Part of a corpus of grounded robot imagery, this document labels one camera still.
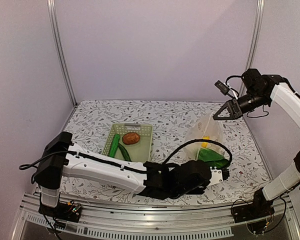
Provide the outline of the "white green bok choy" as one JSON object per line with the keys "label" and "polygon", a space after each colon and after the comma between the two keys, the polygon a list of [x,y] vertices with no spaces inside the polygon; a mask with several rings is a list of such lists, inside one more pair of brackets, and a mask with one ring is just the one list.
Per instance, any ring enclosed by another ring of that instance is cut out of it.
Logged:
{"label": "white green bok choy", "polygon": [[218,170],[227,168],[230,165],[230,161],[223,155],[210,148],[200,148],[196,156],[197,160],[205,162],[209,167]]}

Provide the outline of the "yellow lemon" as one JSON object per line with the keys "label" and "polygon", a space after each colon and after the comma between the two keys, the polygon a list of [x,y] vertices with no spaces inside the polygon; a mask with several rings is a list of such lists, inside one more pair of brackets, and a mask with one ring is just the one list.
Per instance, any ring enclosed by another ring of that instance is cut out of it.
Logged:
{"label": "yellow lemon", "polygon": [[201,143],[201,147],[202,147],[202,148],[207,148],[208,145],[209,145],[208,142],[202,142],[202,143]]}

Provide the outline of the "clear zip top bag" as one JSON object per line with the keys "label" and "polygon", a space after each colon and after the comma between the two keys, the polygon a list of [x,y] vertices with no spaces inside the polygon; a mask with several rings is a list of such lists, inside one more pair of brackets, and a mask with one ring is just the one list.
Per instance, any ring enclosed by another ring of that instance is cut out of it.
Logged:
{"label": "clear zip top bag", "polygon": [[220,170],[229,165],[229,161],[225,157],[226,151],[214,143],[205,142],[212,140],[222,144],[224,140],[224,127],[221,122],[213,119],[213,115],[212,112],[209,112],[202,116],[185,136],[186,142],[195,139],[204,141],[191,143],[183,150],[186,159],[201,160],[213,169]]}

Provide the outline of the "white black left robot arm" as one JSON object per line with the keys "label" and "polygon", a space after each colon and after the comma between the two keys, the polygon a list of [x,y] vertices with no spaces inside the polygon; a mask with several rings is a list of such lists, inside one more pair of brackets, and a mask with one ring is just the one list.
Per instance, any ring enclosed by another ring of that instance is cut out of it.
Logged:
{"label": "white black left robot arm", "polygon": [[177,199],[189,192],[202,194],[211,182],[211,169],[203,161],[181,165],[129,162],[89,152],[72,142],[72,136],[66,131],[59,133],[46,145],[40,159],[19,166],[21,171],[36,169],[31,180],[40,186],[41,202],[53,217],[65,211],[59,202],[62,177],[115,186],[157,200]]}

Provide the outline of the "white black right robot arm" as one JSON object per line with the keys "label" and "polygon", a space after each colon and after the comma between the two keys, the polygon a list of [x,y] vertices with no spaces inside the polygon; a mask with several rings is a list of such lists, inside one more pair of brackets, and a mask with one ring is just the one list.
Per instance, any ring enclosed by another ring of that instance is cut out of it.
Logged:
{"label": "white black right robot arm", "polygon": [[[239,76],[246,94],[234,96],[213,115],[215,121],[237,120],[244,114],[262,106],[279,105],[300,129],[300,95],[292,88],[287,78],[277,74],[261,74],[256,68],[249,68]],[[300,150],[293,163],[273,181],[255,192],[248,213],[259,218],[268,210],[268,203],[291,191],[300,183]]]}

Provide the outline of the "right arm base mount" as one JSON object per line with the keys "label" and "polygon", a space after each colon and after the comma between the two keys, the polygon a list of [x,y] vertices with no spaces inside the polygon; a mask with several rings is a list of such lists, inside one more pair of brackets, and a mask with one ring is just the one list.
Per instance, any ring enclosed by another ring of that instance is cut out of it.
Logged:
{"label": "right arm base mount", "polygon": [[232,206],[230,213],[235,223],[267,217],[275,213],[273,202],[273,200],[266,200],[261,188],[254,193],[251,203]]}

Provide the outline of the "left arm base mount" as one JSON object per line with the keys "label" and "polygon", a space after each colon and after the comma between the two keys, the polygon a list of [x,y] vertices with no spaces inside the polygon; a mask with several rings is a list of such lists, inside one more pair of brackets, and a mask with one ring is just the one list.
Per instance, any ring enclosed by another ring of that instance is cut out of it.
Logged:
{"label": "left arm base mount", "polygon": [[40,203],[38,212],[53,219],[78,223],[82,215],[82,210],[83,208],[80,203],[75,203],[71,200],[67,203],[58,202],[55,208]]}

